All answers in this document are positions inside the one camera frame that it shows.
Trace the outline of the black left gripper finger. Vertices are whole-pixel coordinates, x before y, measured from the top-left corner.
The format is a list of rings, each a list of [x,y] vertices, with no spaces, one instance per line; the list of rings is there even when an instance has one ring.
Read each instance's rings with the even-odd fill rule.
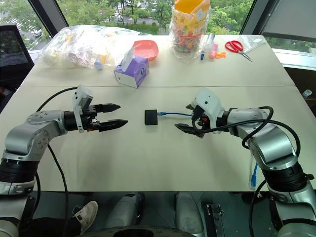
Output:
[[[120,109],[120,106],[113,103],[95,105],[96,113],[110,113],[117,109]]]
[[[127,120],[124,119],[113,119],[107,122],[101,122],[98,124],[98,131],[104,132],[109,130],[118,129],[128,123]]]

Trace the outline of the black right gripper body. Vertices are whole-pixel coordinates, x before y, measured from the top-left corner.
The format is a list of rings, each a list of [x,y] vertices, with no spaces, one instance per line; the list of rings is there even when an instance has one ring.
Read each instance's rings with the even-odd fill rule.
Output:
[[[210,129],[210,119],[204,114],[204,109],[199,105],[193,109],[192,126],[196,131],[208,131]]]

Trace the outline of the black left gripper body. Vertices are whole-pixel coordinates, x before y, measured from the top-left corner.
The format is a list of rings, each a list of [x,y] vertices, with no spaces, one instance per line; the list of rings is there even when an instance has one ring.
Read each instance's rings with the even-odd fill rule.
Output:
[[[101,105],[91,105],[82,109],[80,116],[82,127],[86,131],[100,131],[100,122],[96,119],[97,113],[101,112]]]

